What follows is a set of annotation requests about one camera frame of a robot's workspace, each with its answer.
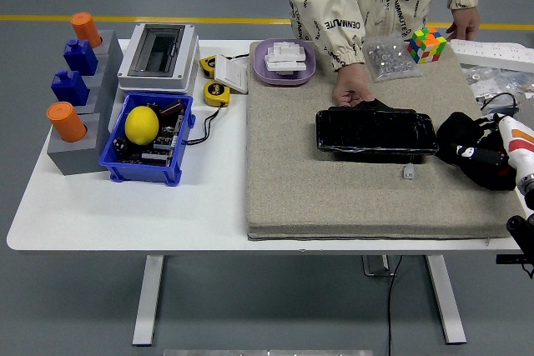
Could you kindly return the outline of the person's right hand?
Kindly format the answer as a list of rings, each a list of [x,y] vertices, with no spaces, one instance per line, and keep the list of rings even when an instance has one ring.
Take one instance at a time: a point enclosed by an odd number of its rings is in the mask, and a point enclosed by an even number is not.
[[[354,63],[340,68],[333,90],[336,106],[354,107],[361,102],[375,99],[369,88],[369,79],[364,63]]]

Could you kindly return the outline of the person's left hand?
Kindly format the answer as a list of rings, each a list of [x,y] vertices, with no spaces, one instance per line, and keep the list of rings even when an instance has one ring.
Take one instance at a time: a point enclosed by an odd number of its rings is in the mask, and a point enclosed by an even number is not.
[[[452,9],[452,24],[447,28],[447,39],[473,41],[479,30],[481,19],[477,8]]]

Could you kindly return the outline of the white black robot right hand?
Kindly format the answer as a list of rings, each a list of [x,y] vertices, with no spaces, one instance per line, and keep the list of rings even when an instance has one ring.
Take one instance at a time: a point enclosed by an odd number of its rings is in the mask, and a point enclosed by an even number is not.
[[[511,116],[490,113],[474,121],[469,139],[451,143],[462,172],[491,190],[533,184],[533,130]]]

